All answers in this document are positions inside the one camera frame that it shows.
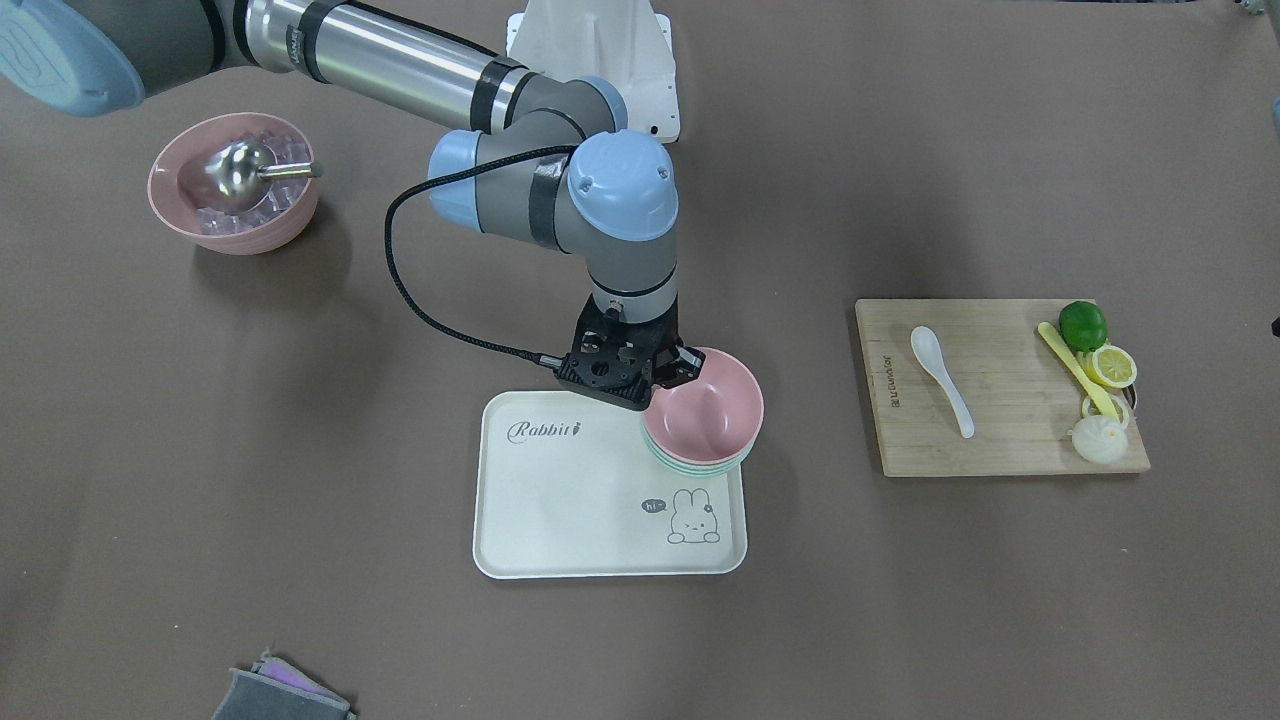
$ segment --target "black cable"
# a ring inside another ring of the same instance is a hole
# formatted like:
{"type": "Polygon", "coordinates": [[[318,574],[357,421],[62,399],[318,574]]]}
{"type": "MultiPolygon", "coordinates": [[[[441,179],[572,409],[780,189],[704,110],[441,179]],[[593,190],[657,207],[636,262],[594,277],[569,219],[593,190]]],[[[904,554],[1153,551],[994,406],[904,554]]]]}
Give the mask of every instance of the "black cable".
{"type": "Polygon", "coordinates": [[[515,355],[516,357],[520,357],[522,360],[529,360],[530,363],[543,368],[557,366],[559,357],[556,355],[532,352],[530,350],[521,350],[518,347],[498,345],[495,342],[489,342],[485,340],[471,337],[428,315],[426,311],[422,310],[422,307],[413,301],[413,296],[408,293],[408,288],[404,287],[404,282],[401,281],[399,272],[396,269],[396,252],[392,249],[392,223],[396,220],[396,210],[399,210],[399,206],[403,205],[406,200],[413,197],[415,195],[421,195],[434,187],[440,187],[442,184],[465,181],[467,178],[474,178],[483,173],[497,170],[499,168],[506,168],[507,165],[515,165],[516,163],[524,163],[526,160],[534,160],[536,158],[545,158],[548,155],[572,154],[573,150],[576,149],[577,149],[576,145],[553,145],[550,147],[539,147],[538,150],[529,150],[526,152],[518,152],[516,155],[509,155],[507,158],[499,158],[498,160],[492,160],[489,163],[484,163],[474,168],[462,170],[460,173],[440,176],[438,178],[431,178],[426,182],[415,184],[413,187],[399,193],[399,196],[396,197],[396,200],[392,200],[392,204],[387,206],[387,223],[383,227],[384,240],[387,245],[387,269],[390,270],[392,281],[396,283],[396,290],[399,291],[401,297],[404,299],[404,304],[408,305],[410,310],[412,310],[415,315],[421,318],[424,323],[431,325],[433,328],[440,331],[442,333],[452,338],[461,340],[462,342],[470,342],[471,345],[483,347],[485,350],[493,350],[495,352],[506,352],[507,355],[515,355]]]}

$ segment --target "white spoon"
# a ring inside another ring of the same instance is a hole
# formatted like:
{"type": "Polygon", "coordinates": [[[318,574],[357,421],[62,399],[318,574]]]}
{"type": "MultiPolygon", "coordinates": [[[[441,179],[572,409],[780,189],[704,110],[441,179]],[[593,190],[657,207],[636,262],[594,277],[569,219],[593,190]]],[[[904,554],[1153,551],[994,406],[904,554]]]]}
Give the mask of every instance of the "white spoon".
{"type": "Polygon", "coordinates": [[[973,415],[969,414],[969,406],[964,404],[960,391],[956,389],[951,375],[947,374],[947,364],[942,361],[942,345],[938,343],[938,336],[924,325],[915,328],[911,331],[911,350],[924,372],[933,375],[933,379],[942,386],[942,391],[947,393],[951,410],[956,414],[956,423],[960,424],[960,437],[973,437],[973,415]]]}

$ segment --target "bowl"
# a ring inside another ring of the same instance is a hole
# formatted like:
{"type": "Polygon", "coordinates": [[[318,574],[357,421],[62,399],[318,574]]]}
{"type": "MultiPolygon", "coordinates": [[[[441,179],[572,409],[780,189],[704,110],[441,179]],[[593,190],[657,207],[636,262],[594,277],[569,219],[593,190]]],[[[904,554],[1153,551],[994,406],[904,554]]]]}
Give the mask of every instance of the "bowl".
{"type": "Polygon", "coordinates": [[[764,393],[732,355],[699,347],[696,380],[654,389],[641,414],[645,441],[659,460],[686,474],[721,474],[740,464],[764,424],[764,393]]]}
{"type": "Polygon", "coordinates": [[[160,222],[196,245],[227,255],[256,255],[288,243],[311,222],[320,200],[319,184],[308,178],[293,205],[266,223],[230,234],[201,232],[197,208],[178,187],[178,170],[188,160],[207,158],[246,132],[289,135],[312,150],[302,131],[288,120],[262,113],[232,113],[183,131],[160,151],[147,176],[147,200],[160,222]]]}

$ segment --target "spoon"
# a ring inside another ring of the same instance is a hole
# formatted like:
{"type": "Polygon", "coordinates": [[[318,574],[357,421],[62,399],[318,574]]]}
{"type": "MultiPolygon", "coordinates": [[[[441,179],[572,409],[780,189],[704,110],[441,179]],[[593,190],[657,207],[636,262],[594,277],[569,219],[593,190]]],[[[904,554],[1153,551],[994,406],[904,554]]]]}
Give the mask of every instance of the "spoon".
{"type": "Polygon", "coordinates": [[[915,352],[915,359],[920,361],[924,372],[938,380],[942,391],[947,393],[951,410],[956,414],[956,423],[960,424],[960,437],[973,437],[973,415],[969,414],[969,406],[964,404],[960,391],[956,389],[956,384],[951,382],[951,375],[947,374],[947,365],[942,361],[942,345],[938,342],[938,336],[924,325],[915,328],[911,331],[911,351],[915,352]]]}
{"type": "Polygon", "coordinates": [[[237,140],[205,159],[188,161],[178,170],[178,187],[197,208],[232,215],[252,209],[266,197],[271,181],[317,178],[319,163],[275,163],[275,152],[253,140],[237,140]]]}

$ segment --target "lime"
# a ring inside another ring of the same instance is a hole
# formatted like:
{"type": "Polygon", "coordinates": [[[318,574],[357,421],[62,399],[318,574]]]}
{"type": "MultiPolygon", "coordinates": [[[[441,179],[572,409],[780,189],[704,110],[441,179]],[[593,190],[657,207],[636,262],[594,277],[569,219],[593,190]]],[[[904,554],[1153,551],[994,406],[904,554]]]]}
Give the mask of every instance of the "lime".
{"type": "Polygon", "coordinates": [[[1124,388],[1138,379],[1138,364],[1133,356],[1114,345],[1103,345],[1080,357],[1084,374],[1102,387],[1124,388]]]}
{"type": "Polygon", "coordinates": [[[1107,319],[1092,302],[1076,300],[1057,314],[1057,328],[1066,346],[1076,352],[1093,352],[1107,342],[1107,319]]]}

